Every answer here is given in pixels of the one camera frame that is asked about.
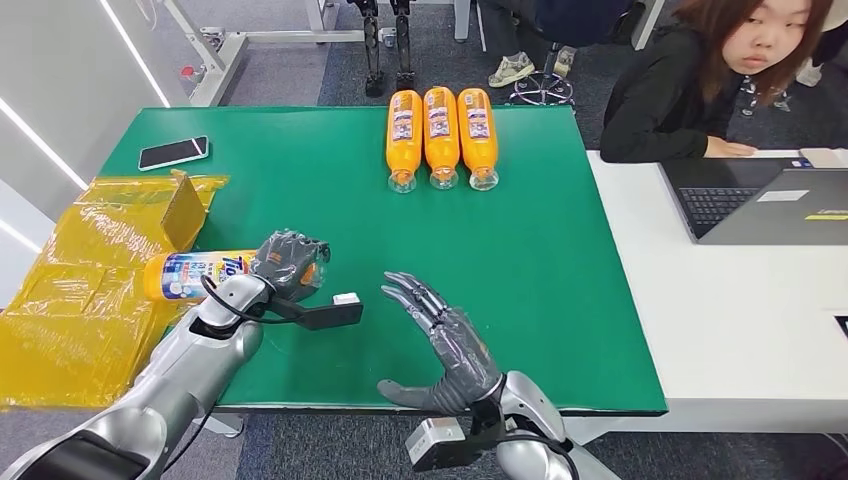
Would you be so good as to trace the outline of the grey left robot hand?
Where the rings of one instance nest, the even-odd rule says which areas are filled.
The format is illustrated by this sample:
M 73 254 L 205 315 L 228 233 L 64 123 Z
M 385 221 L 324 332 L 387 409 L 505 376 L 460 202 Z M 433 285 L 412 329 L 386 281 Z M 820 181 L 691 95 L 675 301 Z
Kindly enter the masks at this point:
M 296 230 L 273 232 L 256 250 L 249 272 L 267 280 L 285 300 L 298 302 L 323 284 L 328 242 Z

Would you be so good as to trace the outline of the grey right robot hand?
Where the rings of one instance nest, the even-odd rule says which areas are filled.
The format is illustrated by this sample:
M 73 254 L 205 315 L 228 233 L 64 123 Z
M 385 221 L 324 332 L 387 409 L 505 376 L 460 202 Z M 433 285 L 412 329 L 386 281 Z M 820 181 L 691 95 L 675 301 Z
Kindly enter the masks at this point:
M 386 271 L 384 278 L 387 283 L 381 291 L 400 304 L 426 334 L 443 374 L 428 387 L 383 379 L 377 383 L 378 392 L 395 405 L 445 415 L 461 414 L 488 397 L 499 385 L 502 372 L 465 312 L 409 273 Z

